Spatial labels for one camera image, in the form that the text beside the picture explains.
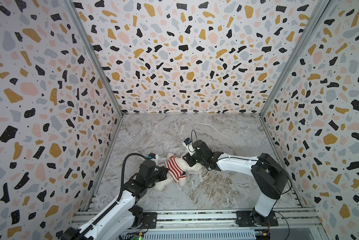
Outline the white plush teddy bear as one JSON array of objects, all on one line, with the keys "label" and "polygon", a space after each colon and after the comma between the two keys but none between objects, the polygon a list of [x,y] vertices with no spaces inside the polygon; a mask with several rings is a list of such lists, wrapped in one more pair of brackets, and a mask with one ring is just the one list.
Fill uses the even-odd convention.
[{"label": "white plush teddy bear", "polygon": [[172,182],[184,186],[186,184],[186,174],[199,172],[203,166],[196,163],[190,167],[183,158],[169,153],[163,167],[168,169],[167,179],[156,183],[154,189],[158,192],[162,192],[164,188]]}]

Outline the red white striped knit sweater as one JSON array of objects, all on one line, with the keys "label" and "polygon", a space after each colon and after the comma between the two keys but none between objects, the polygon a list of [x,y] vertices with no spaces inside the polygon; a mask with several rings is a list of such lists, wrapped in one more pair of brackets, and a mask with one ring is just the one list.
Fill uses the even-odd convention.
[{"label": "red white striped knit sweater", "polygon": [[174,154],[168,154],[168,159],[165,161],[165,167],[169,169],[168,173],[176,183],[186,180],[186,171],[180,166],[182,163],[183,159]]}]

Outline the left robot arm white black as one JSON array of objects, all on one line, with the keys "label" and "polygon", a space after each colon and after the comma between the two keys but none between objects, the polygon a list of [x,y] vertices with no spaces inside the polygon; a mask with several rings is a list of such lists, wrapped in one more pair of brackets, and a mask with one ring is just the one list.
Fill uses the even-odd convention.
[{"label": "left robot arm white black", "polygon": [[137,206],[137,202],[148,189],[166,180],[168,172],[168,168],[152,160],[143,161],[139,172],[121,187],[120,196],[81,227],[68,228],[61,239],[116,240],[126,230],[138,228],[142,224],[143,208]]}]

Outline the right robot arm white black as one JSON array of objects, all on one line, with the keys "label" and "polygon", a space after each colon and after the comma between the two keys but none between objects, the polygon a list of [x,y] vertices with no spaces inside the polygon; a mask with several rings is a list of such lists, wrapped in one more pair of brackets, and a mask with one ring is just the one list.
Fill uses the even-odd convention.
[{"label": "right robot arm white black", "polygon": [[213,152],[204,141],[192,142],[187,138],[183,146],[188,153],[183,159],[190,167],[201,164],[209,171],[231,171],[253,177],[261,195],[251,213],[237,214],[236,223],[241,227],[277,226],[273,207],[290,181],[284,168],[270,155],[262,153],[258,157],[233,156],[223,152]]}]

